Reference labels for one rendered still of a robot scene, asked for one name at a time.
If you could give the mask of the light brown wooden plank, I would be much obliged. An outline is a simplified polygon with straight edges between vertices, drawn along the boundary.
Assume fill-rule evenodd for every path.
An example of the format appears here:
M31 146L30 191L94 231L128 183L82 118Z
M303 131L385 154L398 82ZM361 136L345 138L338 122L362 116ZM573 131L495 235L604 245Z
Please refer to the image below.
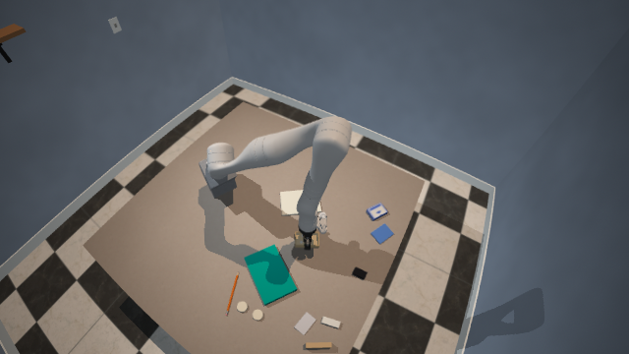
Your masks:
M306 342L306 348L331 348L331 342Z

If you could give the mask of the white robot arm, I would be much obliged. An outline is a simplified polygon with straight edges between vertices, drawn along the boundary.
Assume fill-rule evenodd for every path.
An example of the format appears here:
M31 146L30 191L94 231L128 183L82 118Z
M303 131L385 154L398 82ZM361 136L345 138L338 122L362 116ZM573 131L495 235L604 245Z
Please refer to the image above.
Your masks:
M304 232L316 228L326 233L326 213L317 216L321 197L329 179L346 156L352 136L351 124L342 117L325 117L301 127L258 137L234 160L234 148L217 143L207 148L207 170L214 179L239 171L281 164L302 150L313 147L311 169L297 203L299 227ZM233 161L232 161L233 160ZM232 163L228 163L232 161ZM320 197L321 196L321 197ZM319 198L320 197L320 198ZM319 199L318 199L319 198Z

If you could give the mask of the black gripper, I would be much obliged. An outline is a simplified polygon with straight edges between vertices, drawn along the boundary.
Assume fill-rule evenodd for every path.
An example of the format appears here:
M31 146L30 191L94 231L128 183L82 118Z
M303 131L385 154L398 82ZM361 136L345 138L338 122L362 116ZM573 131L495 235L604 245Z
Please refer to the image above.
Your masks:
M313 232L304 232L300 229L300 232L303 234L304 236L304 242L305 242L305 250L310 250L311 249L311 241L312 241L312 236L313 234L316 232L316 229Z

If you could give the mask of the grey flat rectangular card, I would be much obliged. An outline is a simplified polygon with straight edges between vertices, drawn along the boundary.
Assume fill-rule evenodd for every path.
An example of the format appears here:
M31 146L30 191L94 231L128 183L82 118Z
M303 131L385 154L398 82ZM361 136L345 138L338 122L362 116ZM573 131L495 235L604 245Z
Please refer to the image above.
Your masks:
M315 321L316 319L314 317L312 317L309 313L305 313L294 328L302 335L305 335Z

